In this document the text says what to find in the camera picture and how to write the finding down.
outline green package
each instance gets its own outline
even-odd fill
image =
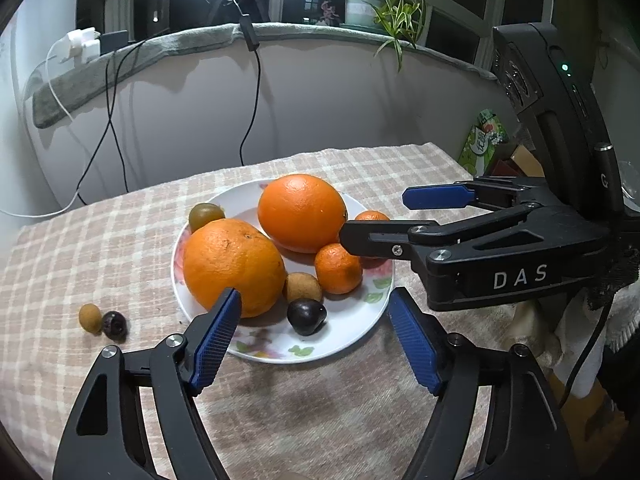
[[[500,119],[488,108],[478,114],[478,121],[466,137],[458,164],[473,176],[482,175],[494,156],[496,144],[509,142]]]

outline black cable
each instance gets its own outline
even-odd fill
[[[114,66],[115,66],[115,52],[113,53]],[[116,135],[116,129],[113,127],[113,107],[110,109],[109,104],[109,62],[110,59],[107,60],[107,65],[104,67],[104,95],[107,97],[107,115],[109,117],[108,125],[111,127],[111,132],[113,133],[113,140],[116,142],[116,149],[118,150],[118,155],[120,156],[120,163],[122,164],[122,178],[124,179],[124,189],[128,193],[129,192],[129,184],[127,183],[127,168],[124,164],[124,157],[122,156],[122,150],[120,149],[120,143],[118,142],[118,136]],[[116,104],[116,93],[115,93],[115,84],[114,84],[114,92],[113,92],[113,106]]]
[[[578,357],[578,360],[575,362],[574,367],[571,369],[569,378],[566,380],[564,393],[562,394],[562,398],[558,403],[558,406],[561,409],[564,406],[564,404],[567,402],[567,399],[569,398],[569,394],[571,393],[571,389],[574,387],[574,381],[575,381],[575,378],[578,376],[578,372],[580,371],[580,368],[582,368],[582,365],[584,364],[587,357],[591,353],[593,346],[596,344],[596,341],[600,337],[600,333],[602,332],[602,329],[604,329],[604,325],[606,324],[607,318],[609,317],[609,312],[611,312],[611,305],[613,305],[613,300],[607,301],[607,303],[602,307],[602,312],[600,313],[600,319],[596,324],[596,328],[593,329],[593,333],[591,334],[591,337],[589,338],[589,340],[587,341],[587,344],[582,349],[582,352],[580,353],[580,357]]]
[[[146,40],[143,40],[140,43],[138,43],[135,47],[133,47],[131,50],[129,50],[122,57],[122,59],[120,60],[120,63],[118,64],[118,69],[116,70],[115,80],[113,82],[113,95],[114,95],[114,97],[115,97],[117,89],[118,89],[118,77],[120,76],[120,69],[122,68],[122,64],[125,62],[127,57],[129,57],[131,54],[133,54],[138,49],[140,49],[140,47],[142,45],[144,45],[151,38],[152,38],[152,36],[150,38],[146,38]],[[113,103],[111,103],[111,108],[110,108],[111,114],[113,113],[113,109],[115,108],[115,101],[116,101],[116,99],[114,98],[113,99]],[[89,168],[91,167],[91,164],[94,162],[95,156],[98,154],[98,150],[100,150],[100,146],[102,145],[102,142],[104,141],[104,137],[107,136],[107,132],[109,131],[109,127],[110,127],[110,123],[111,123],[111,115],[110,115],[110,120],[107,122],[107,125],[104,127],[104,131],[102,133],[102,136],[100,137],[100,141],[98,142],[98,145],[95,147],[94,154],[89,159],[89,163],[86,165],[86,168],[84,170],[84,173],[80,177],[80,180],[78,180],[78,185],[76,186],[76,191],[78,191],[80,189],[80,185],[82,184],[82,181],[84,180],[86,174],[88,173]]]
[[[249,128],[246,131],[246,133],[244,134],[244,138],[242,139],[242,142],[240,143],[240,164],[242,164],[244,166],[244,158],[242,158],[242,147],[244,146],[244,142],[246,141],[246,138],[249,136],[249,132],[251,131],[251,128],[254,126],[254,121],[255,121],[255,113],[258,111],[258,98],[260,97],[260,78],[262,76],[262,67],[260,65],[260,56],[258,55],[258,50],[254,50],[254,54],[255,54],[255,59],[258,62],[258,84],[255,86],[255,103],[254,103],[254,114],[251,116],[251,122],[249,123]]]

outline orange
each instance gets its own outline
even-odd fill
[[[184,282],[209,310],[225,287],[242,301],[242,317],[254,317],[276,302],[287,273],[277,247],[252,225],[223,218],[201,227],[184,247]]]
[[[264,189],[258,220],[273,240],[290,251],[316,253],[337,239],[347,219],[344,200],[316,176],[283,176]]]
[[[314,265],[318,282],[329,294],[346,294],[362,281],[359,257],[349,254],[340,244],[320,249]]]
[[[369,210],[363,211],[354,220],[391,220],[391,218],[380,211]]]

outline tablecloth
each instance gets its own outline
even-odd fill
[[[24,228],[0,281],[0,420],[43,478],[51,476],[82,382],[109,343],[80,328],[78,308],[91,302],[103,312],[123,313],[130,325],[124,351],[183,332],[188,322],[174,299],[170,262],[188,211],[229,186],[287,173],[320,176],[396,219],[446,223],[480,212],[409,211],[402,205],[407,186],[468,178],[442,150],[425,144],[324,150],[219,170]],[[428,311],[425,290],[407,262],[397,263],[396,284]],[[511,308],[438,317],[447,331],[498,348]],[[481,391],[478,413],[487,400]],[[402,476],[415,452],[434,398],[416,383],[383,316],[359,343],[320,362],[278,366],[227,355],[196,405],[234,480],[273,480],[284,470],[315,480],[392,480]],[[156,468],[174,478],[148,388],[143,409]],[[461,473],[472,467],[481,435],[474,423]]]

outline white plate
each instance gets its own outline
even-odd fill
[[[271,180],[255,180],[228,189],[209,200],[218,204],[227,218],[239,218],[262,231],[257,217],[258,200]],[[349,218],[353,219],[366,208],[357,200],[341,193]],[[184,285],[182,260],[184,244],[191,236],[185,224],[174,245],[171,279],[175,297],[185,316],[192,320],[205,311]],[[280,248],[288,272],[308,272],[315,275],[312,254],[293,253]],[[347,348],[363,337],[377,323],[385,311],[394,284],[392,260],[365,262],[362,284],[349,294],[325,295],[327,310],[325,325],[315,334],[298,335],[287,321],[284,299],[267,313],[241,319],[228,351],[238,357],[272,364],[292,364],[315,361]]]

